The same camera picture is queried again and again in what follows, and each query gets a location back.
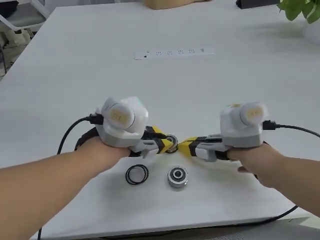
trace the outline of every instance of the label on device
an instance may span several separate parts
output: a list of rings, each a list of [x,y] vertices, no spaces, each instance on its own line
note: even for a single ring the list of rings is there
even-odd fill
[[[264,115],[264,110],[259,106],[254,107],[254,108],[249,108],[246,111],[245,115],[246,115],[246,118],[248,120],[250,120],[250,119],[253,119],[253,118],[256,118],[256,117],[263,116]]]
[[[129,116],[118,109],[112,109],[109,113],[110,119],[123,124],[124,126],[128,124]]]

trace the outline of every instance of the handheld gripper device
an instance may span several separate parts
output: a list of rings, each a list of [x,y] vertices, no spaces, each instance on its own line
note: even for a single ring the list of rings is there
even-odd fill
[[[82,135],[75,149],[96,136],[108,146],[129,148],[129,157],[152,157],[177,147],[178,142],[170,135],[155,126],[147,126],[148,111],[136,96],[120,101],[108,98],[93,116],[97,119],[95,128]]]
[[[229,160],[229,149],[253,148],[264,142],[267,116],[267,107],[261,102],[230,105],[220,113],[220,133],[188,138],[178,145],[178,151],[207,162]]]

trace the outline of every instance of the white power strip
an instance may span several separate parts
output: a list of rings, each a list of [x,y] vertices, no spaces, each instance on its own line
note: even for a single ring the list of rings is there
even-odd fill
[[[159,59],[159,58],[177,58],[177,57],[190,57],[213,55],[214,49],[212,47],[175,47],[160,50],[146,50],[137,52],[135,55],[136,60],[143,59]]]

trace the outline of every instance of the green leaf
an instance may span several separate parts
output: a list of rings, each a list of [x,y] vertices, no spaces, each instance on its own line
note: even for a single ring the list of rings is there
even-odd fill
[[[302,13],[305,19],[307,19],[309,13],[311,13],[312,9],[314,9],[314,3],[310,1],[309,3],[305,4],[302,8]]]
[[[289,0],[285,6],[285,16],[288,20],[295,20],[302,12],[305,0]]]
[[[282,0],[277,6],[280,9],[280,11],[285,10],[287,6],[288,0]]]
[[[314,12],[307,18],[309,24],[314,23],[320,18],[320,1],[317,2]]]

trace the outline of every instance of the white desk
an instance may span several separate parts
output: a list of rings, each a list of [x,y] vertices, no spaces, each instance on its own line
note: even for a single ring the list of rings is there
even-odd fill
[[[240,10],[233,0],[160,11],[140,3],[57,8],[0,83],[0,167],[54,155],[66,129],[109,96],[139,96],[149,124],[180,140],[218,133],[220,110],[256,100],[279,124],[320,132],[320,47],[303,39],[302,26],[276,6]],[[214,47],[216,54],[134,59],[139,49],[197,46]],[[90,128],[77,126],[63,151]],[[309,134],[277,130],[266,139],[284,154],[319,159],[320,141]],[[150,175],[131,186],[125,171],[138,163]],[[179,192],[167,183],[174,165],[189,172]],[[43,237],[236,224],[293,206],[252,175],[238,174],[237,166],[179,153],[122,159],[46,224]]]

